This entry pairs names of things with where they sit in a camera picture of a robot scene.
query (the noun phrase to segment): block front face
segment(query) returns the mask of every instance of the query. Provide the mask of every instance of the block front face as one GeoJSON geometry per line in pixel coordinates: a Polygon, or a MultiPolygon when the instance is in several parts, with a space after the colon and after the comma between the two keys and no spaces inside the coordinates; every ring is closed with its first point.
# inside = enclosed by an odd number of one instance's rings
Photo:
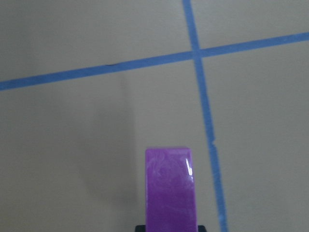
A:
{"type": "Polygon", "coordinates": [[[189,148],[146,151],[147,232],[196,232],[197,217],[189,148]]]}

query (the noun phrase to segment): gray surface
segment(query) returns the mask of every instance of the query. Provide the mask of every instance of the gray surface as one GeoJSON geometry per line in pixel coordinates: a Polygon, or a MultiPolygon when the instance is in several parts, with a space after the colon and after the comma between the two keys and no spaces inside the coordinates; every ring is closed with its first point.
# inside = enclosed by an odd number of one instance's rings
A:
{"type": "Polygon", "coordinates": [[[308,0],[193,0],[202,48],[309,31],[308,0]]]}
{"type": "Polygon", "coordinates": [[[309,227],[309,43],[205,59],[231,231],[309,227]]]}
{"type": "MultiPolygon", "coordinates": [[[[0,80],[190,49],[180,0],[0,7],[0,80]]],[[[201,47],[309,31],[308,1],[193,1],[201,47]]],[[[231,232],[306,231],[308,42],[204,59],[231,232]]],[[[133,231],[144,150],[193,150],[218,232],[192,61],[0,92],[0,231],[133,231]]]]}

